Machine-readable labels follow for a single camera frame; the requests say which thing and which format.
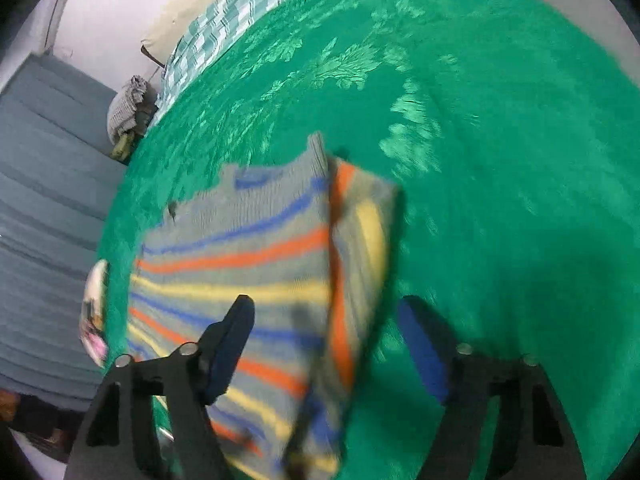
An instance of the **green and white plaid cloth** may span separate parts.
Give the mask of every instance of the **green and white plaid cloth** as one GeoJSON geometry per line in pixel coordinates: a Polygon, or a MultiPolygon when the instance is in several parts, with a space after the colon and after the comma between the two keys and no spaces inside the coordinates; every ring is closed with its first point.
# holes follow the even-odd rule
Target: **green and white plaid cloth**
{"type": "Polygon", "coordinates": [[[156,124],[208,66],[222,56],[256,20],[285,0],[217,0],[191,22],[166,63],[156,101],[156,124]]]}

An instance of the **striped sweater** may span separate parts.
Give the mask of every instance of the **striped sweater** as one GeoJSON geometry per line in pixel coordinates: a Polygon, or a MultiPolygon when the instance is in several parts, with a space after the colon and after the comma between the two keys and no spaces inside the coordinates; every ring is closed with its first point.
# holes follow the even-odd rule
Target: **striped sweater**
{"type": "Polygon", "coordinates": [[[167,209],[130,280],[137,357],[198,340],[238,294],[255,327],[208,413],[249,476],[337,471],[342,418],[385,275],[395,188],[327,158],[319,134],[286,166],[222,169],[220,184],[167,209]]]}

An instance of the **gray curtain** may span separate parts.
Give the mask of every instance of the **gray curtain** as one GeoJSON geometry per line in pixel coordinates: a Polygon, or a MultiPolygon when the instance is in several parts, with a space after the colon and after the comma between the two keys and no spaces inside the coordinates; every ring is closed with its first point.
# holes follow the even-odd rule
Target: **gray curtain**
{"type": "Polygon", "coordinates": [[[62,408],[86,409],[101,380],[78,316],[126,169],[105,155],[114,95],[47,56],[0,95],[0,388],[62,408]]]}

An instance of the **crumpled gray cloth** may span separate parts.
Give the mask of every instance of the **crumpled gray cloth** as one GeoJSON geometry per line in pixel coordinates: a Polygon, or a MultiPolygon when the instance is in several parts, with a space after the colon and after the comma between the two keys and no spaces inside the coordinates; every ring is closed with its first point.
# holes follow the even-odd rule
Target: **crumpled gray cloth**
{"type": "Polygon", "coordinates": [[[145,97],[146,81],[135,75],[113,98],[107,112],[107,133],[115,146],[121,134],[136,126],[136,108],[145,97]]]}

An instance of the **green bedsheet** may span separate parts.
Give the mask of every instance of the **green bedsheet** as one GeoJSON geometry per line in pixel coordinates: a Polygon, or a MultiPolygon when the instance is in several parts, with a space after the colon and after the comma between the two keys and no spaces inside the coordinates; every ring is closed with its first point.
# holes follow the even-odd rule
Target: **green bedsheet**
{"type": "MultiPolygon", "coordinates": [[[[256,23],[149,131],[113,203],[111,359],[162,208],[316,130],[404,190],[386,306],[417,294],[461,340],[535,354],[604,478],[640,428],[640,93],[537,0],[289,0],[256,23]]],[[[412,479],[441,414],[388,316],[340,478],[412,479]]]]}

